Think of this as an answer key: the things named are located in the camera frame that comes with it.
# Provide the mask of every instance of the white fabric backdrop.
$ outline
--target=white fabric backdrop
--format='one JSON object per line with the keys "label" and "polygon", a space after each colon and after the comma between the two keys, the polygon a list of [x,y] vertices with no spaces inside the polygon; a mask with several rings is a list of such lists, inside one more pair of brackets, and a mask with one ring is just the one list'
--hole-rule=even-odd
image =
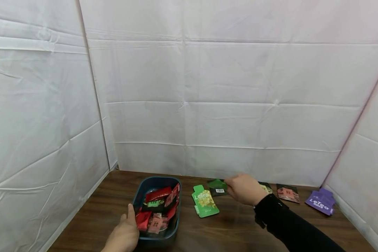
{"label": "white fabric backdrop", "polygon": [[378,79],[378,0],[80,0],[123,170],[319,186]]}
{"label": "white fabric backdrop", "polygon": [[79,12],[0,0],[3,252],[46,251],[109,171]]}
{"label": "white fabric backdrop", "polygon": [[378,251],[378,85],[325,186]]}

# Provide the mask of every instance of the black sleeve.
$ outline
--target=black sleeve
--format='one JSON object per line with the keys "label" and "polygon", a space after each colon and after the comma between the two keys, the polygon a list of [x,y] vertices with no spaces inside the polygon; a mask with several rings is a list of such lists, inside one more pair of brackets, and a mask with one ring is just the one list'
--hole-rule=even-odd
{"label": "black sleeve", "polygon": [[292,212],[274,194],[255,206],[255,220],[293,251],[344,251],[332,239]]}

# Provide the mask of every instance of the wooden table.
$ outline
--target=wooden table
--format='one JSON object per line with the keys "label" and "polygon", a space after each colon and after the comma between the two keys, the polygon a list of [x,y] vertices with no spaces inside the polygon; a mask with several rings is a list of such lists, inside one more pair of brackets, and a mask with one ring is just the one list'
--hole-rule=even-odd
{"label": "wooden table", "polygon": [[[119,170],[110,172],[49,251],[101,251],[120,215],[127,212],[127,204],[133,201],[140,182],[153,175]],[[214,197],[220,213],[200,219],[194,210],[191,194],[193,186],[202,184],[207,188],[207,179],[175,177],[181,180],[183,190],[178,235],[173,247],[160,251],[288,251],[281,241],[254,222],[252,207],[239,204],[230,196]],[[271,186],[276,193],[276,185]],[[293,212],[319,228],[346,251],[375,251],[337,206],[334,215],[326,217],[304,204],[316,188],[297,188],[302,203],[285,201]]]}

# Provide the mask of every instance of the green tea sachet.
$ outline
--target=green tea sachet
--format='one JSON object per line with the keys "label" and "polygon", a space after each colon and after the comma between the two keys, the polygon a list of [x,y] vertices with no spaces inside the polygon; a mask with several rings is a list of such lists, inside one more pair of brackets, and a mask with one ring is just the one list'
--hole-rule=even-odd
{"label": "green tea sachet", "polygon": [[220,212],[213,201],[209,190],[205,190],[202,185],[195,185],[193,189],[195,192],[192,193],[192,198],[196,204],[196,213],[200,218],[216,215]]}

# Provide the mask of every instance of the blue tray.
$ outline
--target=blue tray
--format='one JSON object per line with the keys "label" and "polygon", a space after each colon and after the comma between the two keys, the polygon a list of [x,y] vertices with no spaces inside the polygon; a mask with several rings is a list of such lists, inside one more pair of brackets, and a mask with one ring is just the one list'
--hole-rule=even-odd
{"label": "blue tray", "polygon": [[138,188],[136,196],[133,200],[134,211],[138,212],[139,208],[143,206],[144,200],[146,199],[146,194],[152,191],[171,186],[173,189],[176,184],[180,185],[181,190],[179,191],[179,204],[176,208],[176,225],[175,227],[169,225],[166,229],[165,236],[162,238],[152,238],[147,237],[146,234],[140,233],[139,246],[144,247],[167,247],[174,243],[176,232],[179,225],[179,217],[181,215],[181,194],[182,194],[182,184],[177,178],[173,177],[148,177],[143,180]]}

